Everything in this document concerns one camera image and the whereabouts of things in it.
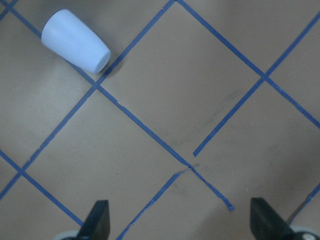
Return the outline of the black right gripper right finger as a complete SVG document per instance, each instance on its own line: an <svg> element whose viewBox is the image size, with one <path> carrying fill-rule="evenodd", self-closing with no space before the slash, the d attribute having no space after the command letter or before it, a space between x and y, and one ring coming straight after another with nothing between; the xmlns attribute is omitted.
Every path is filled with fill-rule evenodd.
<svg viewBox="0 0 320 240"><path fill-rule="evenodd" d="M316 233L294 230L262 197L250 200L249 226L256 240L318 240Z"/></svg>

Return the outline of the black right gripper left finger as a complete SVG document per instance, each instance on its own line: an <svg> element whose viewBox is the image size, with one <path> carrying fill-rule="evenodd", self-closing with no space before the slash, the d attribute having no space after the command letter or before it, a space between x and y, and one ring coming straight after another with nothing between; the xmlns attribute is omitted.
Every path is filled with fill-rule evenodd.
<svg viewBox="0 0 320 240"><path fill-rule="evenodd" d="M79 230L68 230L55 240L108 240L111 232L108 200L97 200Z"/></svg>

